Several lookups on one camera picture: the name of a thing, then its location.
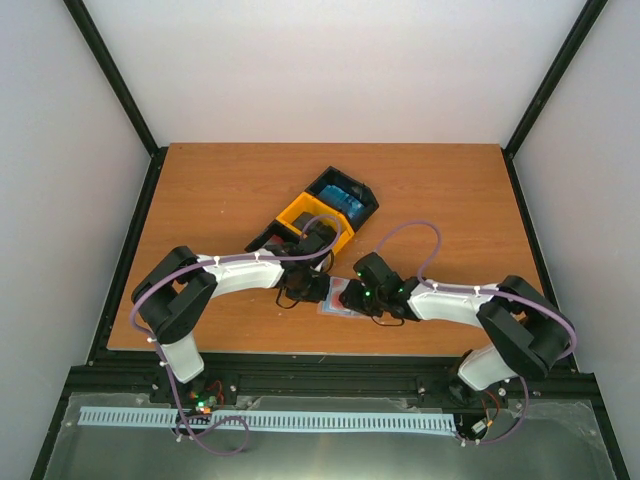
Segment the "black metal frame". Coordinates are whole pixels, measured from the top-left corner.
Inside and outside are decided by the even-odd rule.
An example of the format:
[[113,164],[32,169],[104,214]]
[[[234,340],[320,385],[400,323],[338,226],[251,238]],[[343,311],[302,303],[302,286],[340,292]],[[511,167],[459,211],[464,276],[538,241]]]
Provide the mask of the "black metal frame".
[[[163,374],[155,353],[111,351],[107,349],[107,341],[162,171],[167,147],[157,146],[82,0],[64,0],[64,2],[122,103],[140,140],[149,152],[150,163],[99,320],[87,365],[71,368],[32,479],[44,476],[71,393],[146,392],[152,394],[151,383],[158,378],[159,374]],[[503,149],[505,167],[542,288],[545,296],[554,304],[556,304],[556,297],[513,160],[606,3],[606,0],[586,1],[509,143]],[[451,357],[205,353],[203,359],[208,369],[220,372],[220,375],[238,378],[238,392],[242,395],[398,397],[406,398],[416,405],[442,408],[452,413],[480,412],[477,407],[461,408],[436,396],[430,396],[428,393],[426,395],[418,393],[416,387],[418,383],[423,381],[428,383],[430,380],[442,377],[443,372],[452,367],[455,359]],[[521,386],[518,383],[512,382],[508,385],[509,395],[517,396],[521,392]],[[575,360],[571,357],[569,363],[557,365],[546,381],[534,382],[530,385],[530,389],[539,392],[545,399],[590,401],[617,477],[629,478],[593,375],[579,373]]]

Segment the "wooden table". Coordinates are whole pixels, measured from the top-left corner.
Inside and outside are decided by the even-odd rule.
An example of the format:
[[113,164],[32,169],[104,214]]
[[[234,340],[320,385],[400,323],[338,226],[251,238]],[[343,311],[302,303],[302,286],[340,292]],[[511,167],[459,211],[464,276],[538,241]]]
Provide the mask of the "wooden table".
[[[241,253],[329,165],[369,185],[380,209],[336,257],[332,275],[394,226],[428,219],[443,232],[427,271],[441,282],[483,284],[517,274],[539,288],[533,258],[498,145],[173,144],[151,204],[108,347],[148,350],[127,314],[132,289],[172,248]],[[400,275],[415,275],[434,246],[410,227],[383,248]],[[317,314],[315,304],[278,308],[275,290],[212,301],[195,329],[202,351],[459,355],[486,344],[476,328],[443,321],[385,328],[369,319]]]

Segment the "blue object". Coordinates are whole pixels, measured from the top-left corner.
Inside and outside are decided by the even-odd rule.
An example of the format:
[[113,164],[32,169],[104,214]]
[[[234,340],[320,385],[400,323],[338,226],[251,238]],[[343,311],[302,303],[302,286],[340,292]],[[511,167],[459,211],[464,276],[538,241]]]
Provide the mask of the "blue object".
[[344,213],[350,220],[355,220],[364,210],[364,205],[360,200],[335,185],[324,187],[318,195],[318,199]]

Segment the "yellow box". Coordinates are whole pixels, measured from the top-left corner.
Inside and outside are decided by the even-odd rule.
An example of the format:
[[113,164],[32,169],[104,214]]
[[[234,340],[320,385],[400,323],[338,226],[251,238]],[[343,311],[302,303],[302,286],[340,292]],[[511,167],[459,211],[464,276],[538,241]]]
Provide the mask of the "yellow box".
[[[336,243],[332,249],[334,254],[338,253],[342,249],[342,247],[344,247],[346,243],[355,235],[351,224],[342,213],[321,202],[316,197],[309,195],[307,192],[302,192],[300,195],[298,195],[298,198],[291,202],[289,206],[276,217],[276,220],[278,220],[282,225],[284,225],[291,231],[300,235],[300,233],[302,232],[300,231],[300,229],[293,226],[293,222],[295,222],[295,220],[305,212],[310,213],[314,217],[322,214],[330,214],[334,215],[338,219],[338,221],[340,222],[341,233],[340,238],[338,239],[338,243]],[[324,223],[325,225],[330,226],[334,230],[336,229],[335,222],[333,222],[330,218],[323,218],[319,221]]]

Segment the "metal floor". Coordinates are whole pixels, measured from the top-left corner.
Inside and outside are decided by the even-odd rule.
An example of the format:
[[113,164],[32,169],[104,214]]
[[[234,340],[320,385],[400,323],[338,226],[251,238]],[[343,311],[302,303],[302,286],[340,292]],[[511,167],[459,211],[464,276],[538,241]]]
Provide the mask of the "metal floor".
[[[384,399],[251,399],[252,409],[411,413]],[[213,457],[194,443],[176,443],[167,428],[78,426],[82,406],[148,407],[144,395],[72,397],[47,479],[614,479],[596,419],[587,403],[532,403],[522,428],[504,443],[462,448],[453,437],[407,433],[253,432],[248,448]],[[492,427],[513,422],[509,411]],[[243,434],[217,431],[204,440],[233,449]]]

